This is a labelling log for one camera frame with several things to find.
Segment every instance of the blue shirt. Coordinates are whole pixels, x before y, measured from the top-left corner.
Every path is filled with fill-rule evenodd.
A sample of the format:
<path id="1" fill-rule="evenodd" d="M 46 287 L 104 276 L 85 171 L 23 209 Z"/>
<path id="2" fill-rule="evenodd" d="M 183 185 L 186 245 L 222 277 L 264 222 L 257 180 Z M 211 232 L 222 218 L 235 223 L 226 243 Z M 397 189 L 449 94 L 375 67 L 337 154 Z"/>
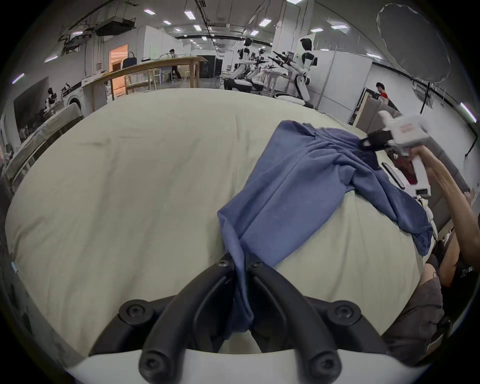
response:
<path id="1" fill-rule="evenodd" d="M 245 331 L 253 320 L 245 254 L 277 265 L 306 242 L 353 189 L 410 233 L 420 255 L 428 253 L 432 227 L 423 207 L 390 183 L 375 152 L 361 151 L 359 141 L 345 130 L 282 121 L 243 190 L 218 211 L 239 280 L 234 331 Z"/>

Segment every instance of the wooden table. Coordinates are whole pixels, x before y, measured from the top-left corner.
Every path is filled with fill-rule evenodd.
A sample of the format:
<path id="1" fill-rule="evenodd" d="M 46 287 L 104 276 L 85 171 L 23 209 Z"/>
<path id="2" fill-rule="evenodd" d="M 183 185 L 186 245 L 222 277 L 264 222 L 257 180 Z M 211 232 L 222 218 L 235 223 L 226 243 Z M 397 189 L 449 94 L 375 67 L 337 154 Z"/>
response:
<path id="1" fill-rule="evenodd" d="M 105 82 L 111 82 L 117 77 L 122 77 L 132 73 L 145 72 L 148 70 L 164 67 L 172 67 L 175 65 L 188 65 L 190 68 L 190 88 L 198 88 L 200 86 L 200 63 L 203 61 L 207 60 L 202 56 L 183 56 L 172 59 L 149 60 L 137 65 L 133 65 L 131 67 L 123 68 L 115 72 L 105 73 L 99 77 L 93 77 L 90 81 L 89 79 L 84 79 L 82 81 L 82 85 L 85 99 L 85 108 L 87 109 L 86 115 L 96 111 L 97 109 L 107 104 L 107 94 L 105 92 L 104 86 Z"/>

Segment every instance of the human arm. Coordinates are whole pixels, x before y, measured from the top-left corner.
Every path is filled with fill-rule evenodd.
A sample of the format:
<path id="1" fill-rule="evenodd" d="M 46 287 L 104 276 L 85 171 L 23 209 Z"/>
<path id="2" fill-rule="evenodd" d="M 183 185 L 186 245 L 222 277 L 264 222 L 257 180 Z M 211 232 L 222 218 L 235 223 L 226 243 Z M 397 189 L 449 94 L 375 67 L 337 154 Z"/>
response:
<path id="1" fill-rule="evenodd" d="M 412 148 L 410 158 L 415 156 L 420 156 L 429 180 L 437 183 L 448 205 L 462 257 L 471 266 L 480 268 L 480 228 L 468 201 L 450 172 L 429 149 L 423 145 Z"/>

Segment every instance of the person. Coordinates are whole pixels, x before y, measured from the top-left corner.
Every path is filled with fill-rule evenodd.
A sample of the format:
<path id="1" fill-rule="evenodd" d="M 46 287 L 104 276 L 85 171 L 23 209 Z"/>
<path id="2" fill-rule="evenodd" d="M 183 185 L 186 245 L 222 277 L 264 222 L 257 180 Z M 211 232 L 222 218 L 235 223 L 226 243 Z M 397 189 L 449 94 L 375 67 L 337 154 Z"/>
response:
<path id="1" fill-rule="evenodd" d="M 473 268 L 480 268 L 480 228 L 470 204 L 442 162 L 425 146 L 410 150 L 410 159 L 420 156 L 430 183 L 435 182 L 445 199 L 455 227 L 462 258 Z"/>
<path id="2" fill-rule="evenodd" d="M 175 54 L 175 50 L 173 48 L 169 52 L 171 53 L 172 57 L 177 57 L 177 55 Z M 180 72 L 176 65 L 172 65 L 172 73 L 174 73 L 177 76 L 177 78 L 181 80 Z"/>
<path id="3" fill-rule="evenodd" d="M 473 196 L 466 192 L 465 198 L 471 206 Z M 439 278 L 444 298 L 444 311 L 452 321 L 455 321 L 467 307 L 475 292 L 479 270 L 463 258 L 455 229 L 448 238 L 445 251 L 439 256 Z"/>
<path id="4" fill-rule="evenodd" d="M 432 253 L 405 308 L 382 335 L 392 356 L 407 365 L 416 364 L 425 355 L 444 314 L 450 317 L 451 314 L 459 315 L 464 310 L 473 294 L 471 283 L 476 283 L 478 279 L 473 273 L 474 268 L 480 267 L 480 222 L 477 222 L 480 221 L 480 216 L 477 219 L 473 214 L 469 196 L 465 198 L 450 172 L 428 148 L 423 145 L 412 148 L 410 160 L 416 156 L 420 156 L 430 183 L 438 185 L 452 217 L 455 234 L 447 246 L 448 253 L 442 260 L 443 267 L 438 267 L 437 258 Z M 470 276 L 468 281 L 459 283 L 455 280 L 455 273 L 459 275 L 457 280 Z M 447 285 L 450 283 L 450 287 L 442 287 L 442 282 Z M 457 295 L 465 292 L 460 290 L 450 291 L 444 297 L 445 288 L 454 285 L 460 290 L 468 287 L 471 290 L 470 297 L 459 298 Z"/>
<path id="5" fill-rule="evenodd" d="M 378 93 L 380 94 L 380 97 L 378 98 L 378 100 L 384 104 L 388 104 L 388 95 L 385 92 L 385 86 L 382 83 L 377 83 L 376 87 L 377 87 Z"/>

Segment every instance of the cubicle divider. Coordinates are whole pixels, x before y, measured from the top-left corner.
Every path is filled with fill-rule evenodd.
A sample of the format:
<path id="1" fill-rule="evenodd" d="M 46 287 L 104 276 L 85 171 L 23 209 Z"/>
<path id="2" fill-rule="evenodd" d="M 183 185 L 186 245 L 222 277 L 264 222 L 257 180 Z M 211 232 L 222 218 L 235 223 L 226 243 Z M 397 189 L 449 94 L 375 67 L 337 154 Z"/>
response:
<path id="1" fill-rule="evenodd" d="M 342 123 L 348 123 L 372 65 L 372 59 L 348 52 L 314 50 L 317 65 L 311 67 L 310 103 Z"/>

